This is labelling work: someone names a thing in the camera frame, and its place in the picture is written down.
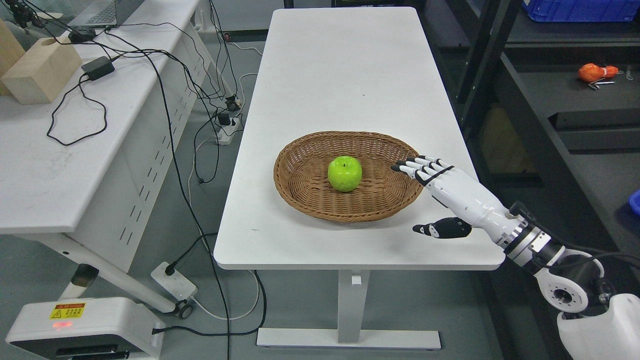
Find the desk leg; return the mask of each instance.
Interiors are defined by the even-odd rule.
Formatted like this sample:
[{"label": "desk leg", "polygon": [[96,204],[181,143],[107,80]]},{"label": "desk leg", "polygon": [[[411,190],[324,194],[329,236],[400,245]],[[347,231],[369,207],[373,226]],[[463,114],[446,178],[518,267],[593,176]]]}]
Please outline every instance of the desk leg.
[{"label": "desk leg", "polygon": [[338,271],[338,342],[360,340],[364,304],[369,287],[369,270]]},{"label": "desk leg", "polygon": [[78,264],[93,266],[100,270],[99,275],[101,278],[153,306],[162,313],[169,313],[175,309],[174,303],[142,285],[142,283],[127,275],[121,269],[64,234],[20,234],[18,236],[27,240],[38,241]]},{"label": "desk leg", "polygon": [[261,328],[264,347],[440,348],[437,331],[361,330],[369,270],[338,271],[338,329]]}]

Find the table base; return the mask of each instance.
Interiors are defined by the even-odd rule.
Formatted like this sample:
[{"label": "table base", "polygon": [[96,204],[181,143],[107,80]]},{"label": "table base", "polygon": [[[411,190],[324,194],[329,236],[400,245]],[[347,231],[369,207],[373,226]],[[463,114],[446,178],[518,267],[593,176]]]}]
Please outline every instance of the table base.
[{"label": "table base", "polygon": [[410,330],[361,330],[360,341],[339,343],[337,329],[261,328],[256,344],[262,347],[441,348],[438,331]]}]

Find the orange object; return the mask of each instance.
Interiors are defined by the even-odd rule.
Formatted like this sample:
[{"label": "orange object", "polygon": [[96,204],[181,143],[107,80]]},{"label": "orange object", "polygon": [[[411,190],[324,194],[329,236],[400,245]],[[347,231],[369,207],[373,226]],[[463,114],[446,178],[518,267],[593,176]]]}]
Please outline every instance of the orange object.
[{"label": "orange object", "polygon": [[601,78],[613,78],[617,73],[618,68],[615,66],[599,67],[596,64],[589,63],[578,70],[578,77],[587,83],[591,83]]}]

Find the green apple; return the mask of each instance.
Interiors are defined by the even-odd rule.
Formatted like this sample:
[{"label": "green apple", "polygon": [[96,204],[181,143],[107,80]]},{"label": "green apple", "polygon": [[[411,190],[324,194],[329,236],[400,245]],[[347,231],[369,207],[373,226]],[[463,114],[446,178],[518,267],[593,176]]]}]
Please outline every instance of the green apple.
[{"label": "green apple", "polygon": [[357,188],[362,180],[362,166],[356,158],[338,156],[329,164],[327,177],[334,189],[339,192],[350,192]]}]

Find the laptop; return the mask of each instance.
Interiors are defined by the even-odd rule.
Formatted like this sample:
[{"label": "laptop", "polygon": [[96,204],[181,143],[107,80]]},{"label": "laptop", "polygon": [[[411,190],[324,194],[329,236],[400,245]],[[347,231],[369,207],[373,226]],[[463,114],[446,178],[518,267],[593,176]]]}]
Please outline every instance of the laptop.
[{"label": "laptop", "polygon": [[144,0],[96,0],[75,19],[69,26],[89,26],[106,28],[121,25],[136,11]]}]

